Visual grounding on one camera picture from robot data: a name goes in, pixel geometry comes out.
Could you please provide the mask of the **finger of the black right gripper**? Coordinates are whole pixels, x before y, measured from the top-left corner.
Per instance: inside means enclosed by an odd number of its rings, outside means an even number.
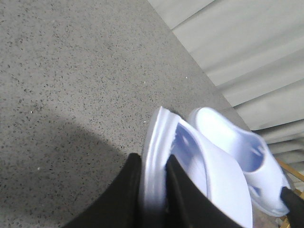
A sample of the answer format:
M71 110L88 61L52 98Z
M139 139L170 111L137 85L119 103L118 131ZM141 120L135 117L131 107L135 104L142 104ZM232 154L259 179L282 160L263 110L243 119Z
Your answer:
M281 200L288 208L287 218L291 228L304 228L304 200L292 190L283 187Z

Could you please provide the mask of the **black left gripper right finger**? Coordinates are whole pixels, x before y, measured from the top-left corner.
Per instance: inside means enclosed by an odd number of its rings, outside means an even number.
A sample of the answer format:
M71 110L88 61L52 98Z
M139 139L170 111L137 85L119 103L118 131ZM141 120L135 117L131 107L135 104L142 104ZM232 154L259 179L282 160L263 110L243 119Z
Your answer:
M239 228L213 205L187 176L178 160L171 155L166 164L168 212L166 228Z

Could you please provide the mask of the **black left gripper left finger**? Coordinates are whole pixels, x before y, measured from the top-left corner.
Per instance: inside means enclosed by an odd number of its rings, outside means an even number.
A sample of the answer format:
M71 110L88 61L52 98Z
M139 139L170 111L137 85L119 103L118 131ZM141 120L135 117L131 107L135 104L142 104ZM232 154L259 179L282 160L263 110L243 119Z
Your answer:
M142 160L131 153L105 192L65 228L136 228Z

